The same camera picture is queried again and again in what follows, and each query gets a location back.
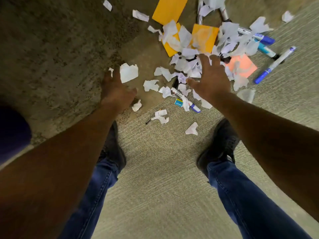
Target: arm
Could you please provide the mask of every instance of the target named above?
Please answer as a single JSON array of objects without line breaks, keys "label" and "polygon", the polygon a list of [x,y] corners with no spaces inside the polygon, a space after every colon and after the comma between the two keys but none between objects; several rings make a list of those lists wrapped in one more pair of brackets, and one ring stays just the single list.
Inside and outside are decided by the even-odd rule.
[{"label": "arm", "polygon": [[200,82],[190,87],[232,124],[238,136],[274,183],[319,221],[319,132],[249,104],[230,92],[230,82],[217,56],[212,66],[200,55]]},{"label": "arm", "polygon": [[79,204],[116,116],[136,90],[121,83],[119,68],[102,83],[101,106],[0,172],[3,238],[56,238]]}]

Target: orange sticky note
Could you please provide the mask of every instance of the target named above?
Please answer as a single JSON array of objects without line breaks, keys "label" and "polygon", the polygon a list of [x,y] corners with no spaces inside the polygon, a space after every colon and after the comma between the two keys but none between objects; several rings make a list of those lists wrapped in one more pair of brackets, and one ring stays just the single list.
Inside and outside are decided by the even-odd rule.
[{"label": "orange sticky note", "polygon": [[193,42],[199,45],[198,50],[201,52],[211,53],[218,34],[219,28],[205,25],[194,24],[193,27]]},{"label": "orange sticky note", "polygon": [[242,57],[233,56],[229,64],[226,64],[226,66],[229,67],[231,72],[233,72],[235,68],[236,61],[240,62],[239,68],[242,70],[242,72],[239,73],[240,76],[248,78],[253,72],[257,70],[256,65],[254,65],[254,63],[250,60],[250,58],[244,54]]},{"label": "orange sticky note", "polygon": [[174,20],[177,23],[187,0],[159,0],[152,19],[162,25]]},{"label": "orange sticky note", "polygon": [[[179,23],[177,23],[176,27],[177,27],[177,30],[179,32],[179,30],[181,29],[181,25]],[[177,32],[177,34],[173,35],[173,37],[175,37],[178,41],[180,41],[179,36],[178,36],[178,32]],[[173,50],[167,42],[164,44],[164,48],[165,48],[169,57],[172,57],[174,54],[178,53],[176,50]]]}]

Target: sneaker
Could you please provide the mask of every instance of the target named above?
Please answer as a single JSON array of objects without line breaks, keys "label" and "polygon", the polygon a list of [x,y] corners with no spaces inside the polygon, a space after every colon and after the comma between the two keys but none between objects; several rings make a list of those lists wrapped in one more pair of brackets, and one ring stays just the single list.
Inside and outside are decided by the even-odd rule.
[{"label": "sneaker", "polygon": [[118,144],[118,130],[116,121],[113,122],[110,131],[108,132],[98,162],[105,158],[107,158],[108,161],[116,163],[119,172],[121,172],[126,165],[126,157],[120,145]]},{"label": "sneaker", "polygon": [[208,178],[210,162],[231,161],[235,163],[234,150],[240,139],[229,121],[224,118],[216,126],[210,146],[197,159],[197,168]]}]

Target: person's left hand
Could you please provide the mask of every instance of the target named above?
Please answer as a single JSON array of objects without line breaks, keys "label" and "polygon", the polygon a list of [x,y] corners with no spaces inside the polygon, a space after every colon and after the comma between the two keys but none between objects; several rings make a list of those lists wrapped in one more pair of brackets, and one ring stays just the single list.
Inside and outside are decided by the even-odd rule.
[{"label": "person's left hand", "polygon": [[113,71],[107,71],[102,81],[101,106],[112,106],[118,113],[124,111],[125,108],[134,100],[137,90],[128,89],[121,82],[120,67],[116,67]]}]

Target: pink sticky note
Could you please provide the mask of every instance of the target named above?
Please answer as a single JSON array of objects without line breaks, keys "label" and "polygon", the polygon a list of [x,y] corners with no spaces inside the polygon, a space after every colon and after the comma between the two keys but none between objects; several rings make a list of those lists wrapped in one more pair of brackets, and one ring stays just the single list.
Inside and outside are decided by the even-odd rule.
[{"label": "pink sticky note", "polygon": [[256,65],[250,60],[250,58],[247,55],[241,56],[233,56],[230,60],[229,64],[226,64],[226,66],[229,67],[230,71],[232,72],[235,68],[235,62],[239,61],[240,66],[239,68],[243,70],[243,72],[239,73],[239,75],[248,78],[253,72],[257,70]]}]

